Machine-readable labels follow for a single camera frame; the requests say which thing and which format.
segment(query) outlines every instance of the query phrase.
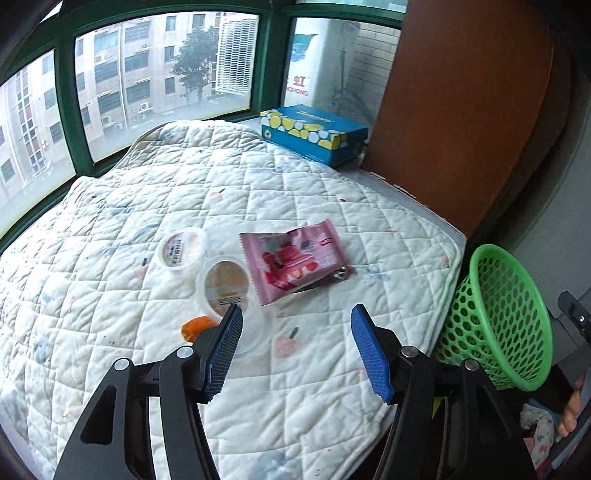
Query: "white louvered vent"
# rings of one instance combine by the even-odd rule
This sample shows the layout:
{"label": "white louvered vent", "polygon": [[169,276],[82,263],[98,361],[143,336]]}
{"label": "white louvered vent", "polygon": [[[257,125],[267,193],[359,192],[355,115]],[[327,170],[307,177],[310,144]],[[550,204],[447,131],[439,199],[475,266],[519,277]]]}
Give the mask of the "white louvered vent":
{"label": "white louvered vent", "polygon": [[258,17],[237,14],[222,18],[217,54],[216,90],[249,95]]}

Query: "tissue box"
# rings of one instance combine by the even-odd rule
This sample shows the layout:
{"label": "tissue box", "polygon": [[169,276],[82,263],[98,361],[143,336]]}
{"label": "tissue box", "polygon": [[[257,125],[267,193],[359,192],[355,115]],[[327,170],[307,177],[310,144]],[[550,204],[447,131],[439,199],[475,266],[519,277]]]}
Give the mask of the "tissue box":
{"label": "tissue box", "polygon": [[333,168],[356,159],[368,137],[367,127],[306,105],[261,112],[261,130],[265,140]]}

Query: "orange object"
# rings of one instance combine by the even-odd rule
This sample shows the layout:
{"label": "orange object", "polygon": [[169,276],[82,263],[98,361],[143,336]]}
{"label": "orange object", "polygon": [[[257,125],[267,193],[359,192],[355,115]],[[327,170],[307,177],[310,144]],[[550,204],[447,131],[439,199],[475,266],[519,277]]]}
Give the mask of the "orange object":
{"label": "orange object", "polygon": [[183,338],[187,342],[193,343],[199,336],[199,333],[212,327],[217,327],[217,323],[210,317],[196,317],[181,327],[181,335],[183,335]]}

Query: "snack wrapper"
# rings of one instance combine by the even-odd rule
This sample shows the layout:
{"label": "snack wrapper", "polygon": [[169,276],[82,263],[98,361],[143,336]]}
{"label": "snack wrapper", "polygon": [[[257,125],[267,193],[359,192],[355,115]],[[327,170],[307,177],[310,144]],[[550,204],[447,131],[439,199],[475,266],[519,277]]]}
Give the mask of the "snack wrapper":
{"label": "snack wrapper", "polygon": [[261,305],[314,283],[346,263],[330,220],[287,233],[241,233],[240,240]]}

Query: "green basket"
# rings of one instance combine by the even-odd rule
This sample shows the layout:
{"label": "green basket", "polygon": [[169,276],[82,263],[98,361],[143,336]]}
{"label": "green basket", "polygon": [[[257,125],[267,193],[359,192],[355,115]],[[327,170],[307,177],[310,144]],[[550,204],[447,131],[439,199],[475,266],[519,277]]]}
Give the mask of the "green basket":
{"label": "green basket", "polygon": [[552,330],[540,292],[521,264],[496,245],[470,259],[439,343],[437,359],[474,358],[497,390],[536,390],[550,372]]}

